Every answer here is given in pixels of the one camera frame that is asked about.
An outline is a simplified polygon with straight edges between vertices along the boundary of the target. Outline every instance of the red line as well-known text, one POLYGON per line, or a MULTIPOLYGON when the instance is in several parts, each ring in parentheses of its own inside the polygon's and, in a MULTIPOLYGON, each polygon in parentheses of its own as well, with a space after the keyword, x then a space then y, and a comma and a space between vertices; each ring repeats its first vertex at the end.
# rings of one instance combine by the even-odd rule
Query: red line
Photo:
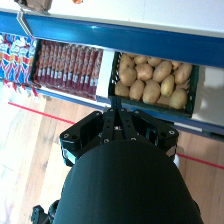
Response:
POLYGON ((190 159, 190 160, 198 162, 198 163, 203 163, 203 164, 206 164, 206 165, 224 170, 224 166, 220 166, 220 165, 217 165, 215 163, 210 163, 210 162, 207 162, 207 161, 204 161, 204 160, 196 159, 194 157, 186 156, 186 155, 183 155, 183 154, 180 154, 180 153, 177 153, 177 155, 180 156, 180 157, 183 157, 185 159, 190 159))
POLYGON ((63 121, 63 122, 69 123, 69 124, 75 124, 75 122, 68 121, 68 120, 62 119, 60 117, 55 117, 55 116, 52 116, 50 114, 46 114, 46 113, 43 113, 43 112, 40 112, 40 111, 37 111, 37 110, 33 110, 33 109, 28 108, 28 107, 24 107, 24 106, 21 106, 21 105, 12 103, 12 102, 8 102, 8 104, 12 105, 12 106, 15 106, 15 107, 19 107, 19 108, 24 109, 24 110, 34 112, 36 114, 41 114, 41 115, 46 116, 46 117, 50 117, 50 118, 53 118, 53 119, 56 119, 56 120, 59 120, 59 121, 63 121))
MULTIPOLYGON (((68 120, 65 120, 65 119, 62 119, 62 118, 59 118, 59 117, 55 117, 55 116, 52 116, 50 114, 46 114, 46 113, 43 113, 43 112, 40 112, 40 111, 37 111, 37 110, 30 109, 28 107, 20 106, 18 104, 12 103, 12 102, 8 102, 8 104, 12 105, 12 106, 15 106, 15 107, 19 107, 19 108, 24 109, 24 110, 28 110, 28 111, 37 113, 37 114, 41 114, 41 115, 46 116, 46 117, 50 117, 50 118, 53 118, 53 119, 56 119, 56 120, 59 120, 59 121, 63 121, 63 122, 69 123, 69 124, 75 124, 72 121, 68 121, 68 120)), ((185 159, 189 159, 189 160, 192 160, 192 161, 195 161, 195 162, 198 162, 198 163, 206 164, 208 166, 212 166, 212 167, 224 170, 224 166, 220 166, 220 165, 217 165, 217 164, 214 164, 214 163, 206 162, 204 160, 196 159, 194 157, 186 156, 186 155, 183 155, 183 154, 180 154, 180 153, 177 153, 177 155, 182 157, 182 158, 185 158, 185 159)))

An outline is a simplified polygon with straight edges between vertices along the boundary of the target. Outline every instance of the potato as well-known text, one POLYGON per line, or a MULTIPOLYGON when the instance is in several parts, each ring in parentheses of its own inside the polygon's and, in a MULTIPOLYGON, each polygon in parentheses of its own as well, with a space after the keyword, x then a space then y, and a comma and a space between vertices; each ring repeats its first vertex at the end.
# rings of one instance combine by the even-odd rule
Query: potato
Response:
POLYGON ((187 104, 187 91, 185 89, 177 89, 170 97, 169 106, 175 109, 182 109, 187 104))
POLYGON ((137 71, 137 79, 146 81, 152 78, 153 68, 148 63, 139 64, 135 69, 137 71))
POLYGON ((142 64, 142 63, 147 62, 147 57, 143 56, 143 55, 138 55, 138 56, 134 57, 134 61, 135 61, 136 65, 142 64))
POLYGON ((162 82, 172 70, 172 63, 170 61, 162 61, 153 73, 153 80, 160 83, 162 82))
POLYGON ((173 65, 173 70, 177 70, 181 66, 181 62, 179 61, 171 61, 173 65))
POLYGON ((130 88, 129 98, 139 101, 142 98, 145 84, 141 80, 136 80, 130 88))
POLYGON ((115 85, 115 95, 116 96, 129 96, 129 88, 127 86, 124 86, 121 81, 118 81, 115 85))
POLYGON ((149 80, 143 92, 143 102, 154 104, 160 97, 160 85, 154 80, 149 80))
POLYGON ((131 86, 136 80, 137 72, 134 68, 126 68, 119 77, 124 86, 131 86))
POLYGON ((135 56, 137 56, 137 54, 129 54, 129 53, 127 53, 127 55, 131 58, 134 58, 135 56))
POLYGON ((151 66, 156 67, 160 64, 162 59, 161 58, 155 58, 155 57, 147 57, 147 61, 151 66))
POLYGON ((119 74, 128 67, 134 68, 135 62, 127 54, 122 54, 120 65, 119 65, 119 74))
POLYGON ((161 94, 165 97, 170 97, 173 93, 173 88, 174 88, 174 76, 169 75, 163 80, 161 84, 161 94))
POLYGON ((192 71, 192 65, 184 63, 180 68, 175 72, 175 83, 177 85, 184 84, 190 77, 192 71))

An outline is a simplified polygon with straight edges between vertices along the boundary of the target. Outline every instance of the store shelf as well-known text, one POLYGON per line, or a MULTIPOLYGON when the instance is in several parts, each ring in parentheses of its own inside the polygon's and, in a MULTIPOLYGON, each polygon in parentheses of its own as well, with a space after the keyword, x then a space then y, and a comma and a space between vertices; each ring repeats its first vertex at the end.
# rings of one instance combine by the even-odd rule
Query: store shelf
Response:
MULTIPOLYGON (((0 10, 15 12, 13 0, 1 2, 0 10)), ((138 28, 224 37, 224 1, 166 0, 52 0, 48 16, 138 28)))
MULTIPOLYGON (((1 3, 0 31, 25 35, 16 20, 18 10, 13 0, 1 3)), ((100 74, 98 102, 46 88, 38 92, 96 109, 109 106, 108 67, 115 50, 213 66, 201 66, 191 119, 147 113, 198 133, 206 130, 224 135, 224 70, 219 69, 224 68, 224 23, 217 22, 224 21, 223 11, 223 0, 216 4, 199 0, 172 3, 165 0, 83 0, 80 5, 72 0, 53 0, 49 13, 27 12, 25 15, 33 35, 109 49, 108 57, 103 59, 105 67, 102 66, 100 74)), ((135 109, 130 105, 124 107, 135 109)))
MULTIPOLYGON (((11 2, 13 6, 16 4, 12 0, 7 2, 11 2)), ((112 3, 84 0, 80 5, 73 4, 72 0, 53 0, 49 14, 28 12, 29 14, 24 17, 33 36, 41 39, 101 46, 123 52, 224 68, 224 25, 216 22, 224 21, 224 14, 221 13, 224 4, 217 10, 206 12, 203 19, 199 20, 204 8, 209 7, 209 3, 203 2, 205 6, 202 7, 197 2, 182 2, 181 8, 184 8, 185 4, 188 6, 187 9, 193 9, 194 4, 200 5, 185 13, 183 10, 173 11, 180 3, 172 4, 169 13, 149 13, 152 12, 152 8, 159 12, 166 11, 170 7, 161 7, 160 10, 157 7, 159 3, 164 7, 170 3, 165 4, 160 0, 150 7, 146 0, 116 0, 112 3)), ((17 11, 9 10, 10 6, 6 3, 1 7, 5 11, 17 11)), ((0 19, 5 25, 0 25, 0 28, 11 33, 18 22, 7 20, 2 13, 0 19)))

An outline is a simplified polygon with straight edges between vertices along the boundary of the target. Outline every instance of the wooden floor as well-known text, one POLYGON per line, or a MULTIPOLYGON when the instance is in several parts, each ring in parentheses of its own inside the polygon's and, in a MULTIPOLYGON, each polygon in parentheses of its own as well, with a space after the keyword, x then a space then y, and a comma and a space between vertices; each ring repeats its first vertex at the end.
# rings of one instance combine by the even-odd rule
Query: wooden floor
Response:
MULTIPOLYGON (((77 122, 94 111, 54 98, 14 94, 0 88, 0 223, 30 223, 32 207, 45 211, 60 198, 69 171, 59 134, 71 124, 9 105, 8 102, 77 122)), ((178 152, 224 166, 224 143, 181 132, 178 152)), ((179 158, 180 172, 206 224, 224 223, 224 170, 179 158)))

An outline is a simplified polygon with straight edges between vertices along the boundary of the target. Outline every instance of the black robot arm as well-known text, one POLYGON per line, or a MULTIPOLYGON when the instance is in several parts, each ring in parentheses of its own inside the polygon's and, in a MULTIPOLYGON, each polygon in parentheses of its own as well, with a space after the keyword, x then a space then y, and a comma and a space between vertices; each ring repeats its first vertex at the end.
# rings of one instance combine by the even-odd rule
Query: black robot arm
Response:
POLYGON ((203 223, 173 163, 178 136, 114 97, 103 114, 95 111, 61 133, 62 156, 72 168, 46 223, 203 223))

